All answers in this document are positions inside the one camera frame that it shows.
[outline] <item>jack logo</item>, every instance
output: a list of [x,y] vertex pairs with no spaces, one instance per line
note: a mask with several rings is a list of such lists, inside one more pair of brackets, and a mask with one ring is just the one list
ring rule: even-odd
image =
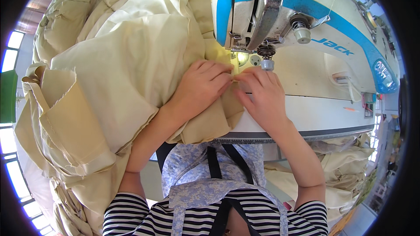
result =
[[334,42],[332,42],[330,40],[328,40],[328,41],[327,40],[328,39],[326,39],[326,38],[323,38],[321,40],[312,39],[312,41],[315,41],[315,42],[318,42],[318,43],[323,43],[323,45],[326,45],[326,46],[328,46],[330,48],[334,48],[335,50],[338,50],[341,53],[344,53],[346,55],[349,55],[349,54],[354,55],[354,53],[353,52],[350,52],[350,50],[347,50],[346,48],[344,48],[344,47],[342,47],[340,45],[337,45],[336,43],[334,43]]

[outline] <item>sewing machine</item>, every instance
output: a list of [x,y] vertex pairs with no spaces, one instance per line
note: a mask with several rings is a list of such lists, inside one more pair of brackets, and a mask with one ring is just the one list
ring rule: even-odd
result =
[[[214,36],[229,49],[234,73],[274,71],[286,92],[286,113],[307,140],[370,131],[375,94],[399,87],[387,28],[356,0],[212,0]],[[219,138],[266,142],[245,112]]]

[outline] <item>black and white striped shirt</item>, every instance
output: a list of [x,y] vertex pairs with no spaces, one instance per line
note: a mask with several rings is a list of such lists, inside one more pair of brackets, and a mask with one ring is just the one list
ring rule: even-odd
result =
[[[251,226],[260,235],[278,235],[278,208],[257,189],[237,189],[225,197],[241,203]],[[208,235],[221,201],[187,209],[183,235]],[[328,235],[327,208],[312,201],[288,211],[289,235]],[[173,209],[162,200],[149,210],[146,200],[132,193],[118,193],[105,212],[103,235],[170,235]]]

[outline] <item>hand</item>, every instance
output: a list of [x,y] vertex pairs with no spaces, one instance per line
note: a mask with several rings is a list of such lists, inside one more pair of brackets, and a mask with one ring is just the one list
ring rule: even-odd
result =
[[251,89],[254,101],[251,101],[249,96],[240,89],[234,90],[234,93],[254,120],[271,137],[291,122],[286,116],[284,90],[275,73],[255,66],[245,69],[241,74],[236,75],[235,79],[245,83]]
[[165,104],[186,122],[207,109],[232,84],[233,69],[214,61],[197,60],[182,76],[171,100]]

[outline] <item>person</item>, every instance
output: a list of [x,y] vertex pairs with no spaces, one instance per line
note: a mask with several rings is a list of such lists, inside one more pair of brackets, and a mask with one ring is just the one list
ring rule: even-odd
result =
[[[164,143],[225,92],[232,69],[198,60],[186,71],[171,100],[134,139],[118,194],[105,212],[103,235],[328,234],[323,169],[287,118],[275,73],[245,69],[234,79],[252,90],[253,99],[240,89],[235,95],[286,155],[299,186],[294,211],[264,188],[261,144]],[[157,154],[164,199],[149,209],[139,172],[156,150],[164,151]]]

